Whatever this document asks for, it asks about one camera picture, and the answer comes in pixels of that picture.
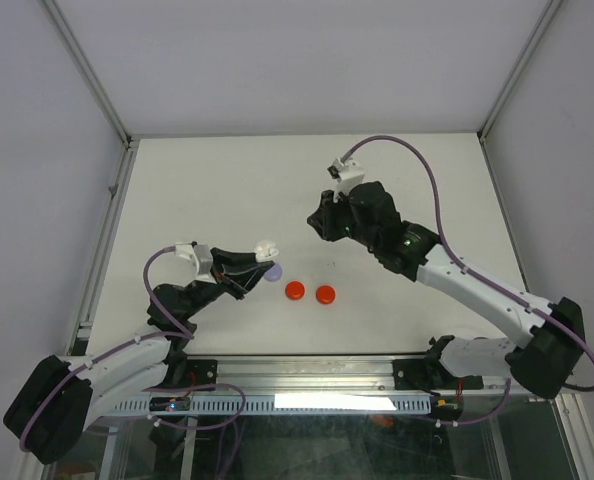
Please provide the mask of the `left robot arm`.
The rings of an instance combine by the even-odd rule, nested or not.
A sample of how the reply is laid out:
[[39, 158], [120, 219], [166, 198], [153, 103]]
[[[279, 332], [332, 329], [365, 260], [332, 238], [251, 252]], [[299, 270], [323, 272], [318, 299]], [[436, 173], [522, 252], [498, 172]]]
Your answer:
[[[150, 269], [164, 255], [189, 263], [187, 285], [151, 285]], [[247, 253], [196, 242], [156, 251], [142, 272], [149, 297], [146, 325], [105, 351], [41, 360], [4, 414], [4, 426], [22, 451], [47, 465], [61, 459], [87, 428], [123, 400], [151, 388], [178, 387], [187, 373], [184, 350], [197, 330], [192, 317], [223, 295], [244, 299], [278, 256], [269, 240]]]

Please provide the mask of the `white earbud case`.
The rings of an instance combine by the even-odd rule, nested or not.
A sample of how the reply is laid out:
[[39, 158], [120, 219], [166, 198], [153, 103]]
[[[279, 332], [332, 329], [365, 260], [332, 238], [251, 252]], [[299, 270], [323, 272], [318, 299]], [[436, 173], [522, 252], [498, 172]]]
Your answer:
[[279, 249], [275, 242], [262, 240], [255, 245], [254, 255], [257, 263], [274, 261], [279, 256]]

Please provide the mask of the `orange earbud case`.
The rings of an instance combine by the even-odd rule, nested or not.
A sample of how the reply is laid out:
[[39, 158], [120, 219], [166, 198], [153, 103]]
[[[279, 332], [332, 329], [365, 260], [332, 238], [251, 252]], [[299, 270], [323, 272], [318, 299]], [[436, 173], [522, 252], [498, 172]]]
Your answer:
[[336, 299], [336, 291], [330, 285], [321, 285], [315, 293], [317, 301], [322, 305], [330, 305]]
[[290, 281], [286, 284], [285, 295], [290, 300], [301, 300], [305, 296], [305, 293], [305, 286], [299, 281]]

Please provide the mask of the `purple earbud case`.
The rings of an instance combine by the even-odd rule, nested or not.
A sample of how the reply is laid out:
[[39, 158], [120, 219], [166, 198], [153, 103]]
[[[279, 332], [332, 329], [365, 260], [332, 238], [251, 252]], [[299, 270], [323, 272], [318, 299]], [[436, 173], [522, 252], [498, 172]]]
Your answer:
[[269, 270], [267, 270], [263, 278], [268, 282], [277, 282], [281, 279], [283, 270], [280, 264], [275, 263]]

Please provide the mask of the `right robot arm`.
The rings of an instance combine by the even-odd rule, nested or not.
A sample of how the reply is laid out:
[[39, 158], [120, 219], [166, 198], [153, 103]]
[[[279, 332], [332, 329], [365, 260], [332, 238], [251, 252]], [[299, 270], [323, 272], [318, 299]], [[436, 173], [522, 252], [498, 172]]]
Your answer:
[[493, 339], [440, 337], [424, 363], [432, 385], [503, 376], [544, 399], [568, 387], [585, 339], [582, 310], [573, 300], [552, 302], [459, 265], [437, 233], [401, 218], [379, 182], [360, 184], [347, 195], [324, 191], [307, 223], [325, 241], [358, 242], [386, 270], [446, 294], [502, 332]]

